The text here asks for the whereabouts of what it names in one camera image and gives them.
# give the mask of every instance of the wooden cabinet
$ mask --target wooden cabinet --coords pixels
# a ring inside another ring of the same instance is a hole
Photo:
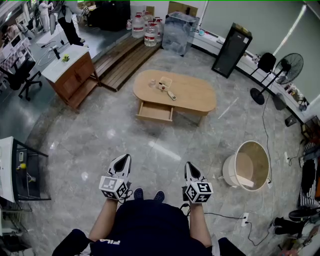
[[[74,109],[100,84],[89,52],[72,64],[56,82],[48,81],[60,98]]]

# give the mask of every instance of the wooden steps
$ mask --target wooden steps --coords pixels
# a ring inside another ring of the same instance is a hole
[[[160,47],[161,43],[145,46],[143,38],[125,39],[94,64],[101,84],[117,92]]]

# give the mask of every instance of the table drawer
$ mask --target table drawer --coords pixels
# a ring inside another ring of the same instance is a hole
[[[136,118],[170,124],[174,107],[142,101]]]

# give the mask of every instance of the white wall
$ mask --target white wall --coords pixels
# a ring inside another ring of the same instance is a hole
[[[207,1],[175,1],[177,3],[198,8],[196,16],[201,18]],[[160,17],[163,21],[168,14],[169,1],[130,1],[131,6],[154,6],[154,16]]]

